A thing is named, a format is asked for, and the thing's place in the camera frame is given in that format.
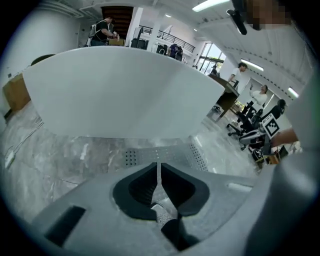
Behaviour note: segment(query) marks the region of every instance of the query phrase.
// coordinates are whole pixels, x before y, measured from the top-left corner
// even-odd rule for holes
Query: person's hand
[[[277,147],[279,145],[283,144],[282,141],[282,134],[281,132],[278,132],[272,139],[271,139],[271,147]]]

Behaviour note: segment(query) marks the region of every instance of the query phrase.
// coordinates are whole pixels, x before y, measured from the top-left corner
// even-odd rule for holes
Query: balcony
[[[151,27],[148,27],[148,26],[139,26],[139,28],[143,28],[143,34],[149,35],[149,36],[151,35],[153,30]],[[158,32],[157,38],[168,41],[171,44],[177,44],[178,46],[181,46],[183,49],[186,49],[190,53],[193,53],[195,50],[195,47],[190,43],[183,41],[182,39],[177,38],[172,34],[165,33],[163,31]]]

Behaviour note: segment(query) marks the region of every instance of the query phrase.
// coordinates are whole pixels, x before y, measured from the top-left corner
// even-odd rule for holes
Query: man in white shirt
[[[239,65],[238,65],[238,68],[235,68],[229,79],[228,79],[228,82],[235,88],[237,89],[238,87],[238,84],[241,80],[241,72],[245,72],[247,70],[248,66],[247,64],[243,63],[243,62],[240,62]]]

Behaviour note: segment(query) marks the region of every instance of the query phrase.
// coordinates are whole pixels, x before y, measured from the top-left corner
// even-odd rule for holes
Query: white curved panel
[[[118,46],[63,52],[23,77],[45,126],[69,136],[187,137],[224,92],[172,58]]]

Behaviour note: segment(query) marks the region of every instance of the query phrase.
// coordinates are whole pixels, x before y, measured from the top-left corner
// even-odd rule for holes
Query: man in black shirt
[[[116,38],[118,36],[117,34],[112,33],[114,27],[112,21],[112,17],[107,17],[96,24],[96,32],[91,40],[91,46],[105,46],[107,45],[108,37]]]
[[[216,76],[217,73],[218,73],[218,71],[217,71],[217,65],[214,65],[210,75]]]

